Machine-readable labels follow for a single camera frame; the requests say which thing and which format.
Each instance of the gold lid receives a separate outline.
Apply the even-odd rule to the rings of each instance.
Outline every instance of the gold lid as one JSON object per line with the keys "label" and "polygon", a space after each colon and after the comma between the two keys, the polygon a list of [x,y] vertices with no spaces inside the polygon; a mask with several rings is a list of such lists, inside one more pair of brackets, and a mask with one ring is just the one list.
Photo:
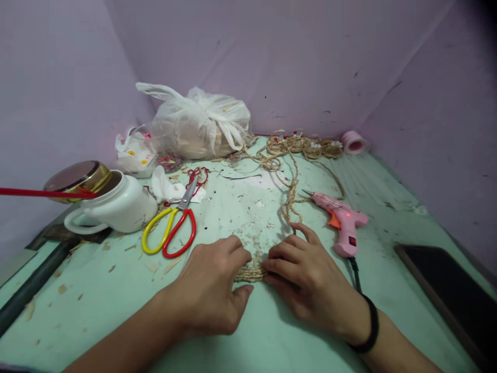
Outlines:
{"label": "gold lid", "polygon": [[[43,187],[45,191],[66,193],[97,193],[109,182],[112,173],[99,161],[84,161],[69,166],[52,176]],[[73,204],[80,198],[50,198],[57,202]]]}

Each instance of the purple wall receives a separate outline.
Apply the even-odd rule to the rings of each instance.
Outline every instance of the purple wall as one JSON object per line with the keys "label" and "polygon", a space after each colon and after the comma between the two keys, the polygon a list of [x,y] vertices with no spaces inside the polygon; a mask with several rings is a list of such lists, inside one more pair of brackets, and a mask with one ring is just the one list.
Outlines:
{"label": "purple wall", "polygon": [[325,136],[364,122],[453,0],[106,3],[141,81],[242,99],[255,133]]}
{"label": "purple wall", "polygon": [[[117,132],[154,113],[103,2],[0,4],[2,186],[40,189],[78,161],[110,163]],[[0,264],[67,205],[0,196]]]}
{"label": "purple wall", "polygon": [[362,134],[429,211],[497,275],[496,45],[457,4]]}

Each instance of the hand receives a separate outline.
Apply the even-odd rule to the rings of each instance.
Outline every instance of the hand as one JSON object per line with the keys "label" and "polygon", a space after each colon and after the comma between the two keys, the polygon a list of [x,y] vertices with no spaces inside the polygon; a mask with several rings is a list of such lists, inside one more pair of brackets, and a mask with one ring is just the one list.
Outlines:
{"label": "hand", "polygon": [[290,226],[303,232],[307,242],[290,235],[273,246],[262,264],[272,272],[265,281],[297,318],[352,345],[364,343],[371,332],[368,304],[348,283],[316,233],[304,224]]}
{"label": "hand", "polygon": [[233,281],[251,260],[237,236],[193,249],[176,281],[157,293],[165,309],[175,309],[183,339],[235,332],[254,287],[232,291]]}

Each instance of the red scissor handle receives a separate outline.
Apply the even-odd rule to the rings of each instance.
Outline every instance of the red scissor handle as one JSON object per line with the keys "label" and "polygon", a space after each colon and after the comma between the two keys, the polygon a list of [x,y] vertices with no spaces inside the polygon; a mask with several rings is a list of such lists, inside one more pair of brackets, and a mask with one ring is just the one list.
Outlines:
{"label": "red scissor handle", "polygon": [[[171,242],[172,238],[174,237],[174,235],[176,234],[176,232],[180,228],[181,224],[183,224],[183,222],[185,221],[187,215],[190,216],[190,221],[192,222],[192,235],[190,236],[190,239],[188,240],[188,242],[186,243],[186,245],[183,247],[183,249],[175,252],[174,254],[168,254],[167,253],[167,247],[169,246],[169,243]],[[167,259],[173,259],[175,257],[180,256],[186,250],[188,250],[188,248],[191,246],[193,240],[195,239],[195,234],[196,233],[197,233],[197,222],[195,221],[195,216],[193,215],[193,210],[192,209],[186,209],[186,210],[183,211],[183,216],[181,217],[181,219],[179,220],[179,222],[176,224],[176,226],[173,228],[173,230],[171,231],[171,233],[167,237],[166,242],[164,243],[164,246],[162,246],[162,255],[164,257],[166,257]]]}

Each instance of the table surface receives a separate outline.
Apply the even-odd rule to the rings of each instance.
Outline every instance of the table surface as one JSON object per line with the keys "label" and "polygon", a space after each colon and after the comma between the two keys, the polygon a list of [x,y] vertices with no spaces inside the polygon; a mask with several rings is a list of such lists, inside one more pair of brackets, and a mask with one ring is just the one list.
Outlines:
{"label": "table surface", "polygon": [[[259,139],[251,153],[265,141],[265,138]],[[299,190],[339,196],[337,184],[325,169],[306,161],[301,154],[295,158],[299,166]],[[338,160],[321,158],[320,161],[339,176],[347,192],[345,201],[370,217],[368,225],[357,231],[357,262],[364,293],[442,370],[478,371],[393,248],[398,242],[442,247],[495,297],[490,285],[381,162],[369,154],[342,156]],[[291,178],[295,168],[289,155],[282,158],[282,163],[281,177]],[[290,234],[279,211],[286,201],[288,188],[274,174],[252,160],[238,164],[202,161],[187,165],[205,166],[211,171],[206,197],[200,204],[191,204],[198,229],[195,243],[214,242],[235,234],[252,253],[267,253],[271,246]],[[186,184],[188,176],[178,174],[179,180]],[[328,214],[313,203],[298,204],[296,209],[351,281],[348,264],[332,249],[337,233],[326,225]],[[162,219],[150,234],[151,245],[159,243],[166,223]],[[173,248],[181,247],[180,239],[186,242],[189,236],[188,223],[186,225],[172,241]],[[62,274],[52,276],[39,291],[31,319],[27,320],[24,311],[0,339],[0,362],[60,371],[170,284],[186,260],[164,275],[169,260],[160,253],[142,254],[141,236],[142,231],[128,235],[113,232],[101,245],[89,243],[78,249],[59,268]],[[57,242],[46,243],[0,289],[0,307],[56,246]],[[156,273],[145,265],[148,262],[159,267]],[[58,292],[61,285],[67,287],[63,294]],[[243,373],[330,369],[368,371],[346,344],[297,321],[271,288],[256,283],[235,334],[191,340],[176,346],[152,371]]]}

